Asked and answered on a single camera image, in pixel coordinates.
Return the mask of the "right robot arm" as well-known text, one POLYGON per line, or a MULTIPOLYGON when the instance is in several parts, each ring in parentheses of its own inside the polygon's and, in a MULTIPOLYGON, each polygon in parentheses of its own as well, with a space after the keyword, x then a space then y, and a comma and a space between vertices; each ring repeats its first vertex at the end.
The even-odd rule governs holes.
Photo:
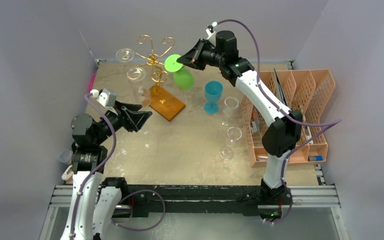
POLYGON ((302 113, 290 110, 278 100, 261 81, 254 66, 239 56, 237 38, 232 31, 222 30, 207 39, 199 39, 177 62, 201 71, 206 66, 219 68, 223 78, 239 89, 261 114, 268 126, 262 137, 268 155, 260 196, 264 202, 274 203, 286 189, 284 175, 290 154, 301 136, 298 122, 303 119, 302 113))

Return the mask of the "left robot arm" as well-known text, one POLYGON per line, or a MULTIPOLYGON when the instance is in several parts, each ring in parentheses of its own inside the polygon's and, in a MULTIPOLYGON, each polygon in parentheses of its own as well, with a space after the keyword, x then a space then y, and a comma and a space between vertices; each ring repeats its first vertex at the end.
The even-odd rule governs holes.
POLYGON ((102 144, 121 128, 138 132, 152 116, 141 108, 116 101, 115 111, 108 110, 99 121, 87 113, 72 119, 72 196, 62 240, 102 240, 116 206, 128 201, 125 178, 103 179, 104 162, 115 148, 107 150, 102 144))

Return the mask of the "green plastic goblet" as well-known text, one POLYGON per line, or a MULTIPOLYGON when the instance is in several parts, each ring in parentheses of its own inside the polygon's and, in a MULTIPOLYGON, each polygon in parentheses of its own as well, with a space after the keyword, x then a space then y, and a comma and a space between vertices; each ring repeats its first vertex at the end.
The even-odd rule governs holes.
POLYGON ((178 62, 180 57, 179 54, 169 55, 164 62, 164 68, 173 74, 173 80, 180 90, 188 91, 194 86, 195 78, 182 63, 178 62))

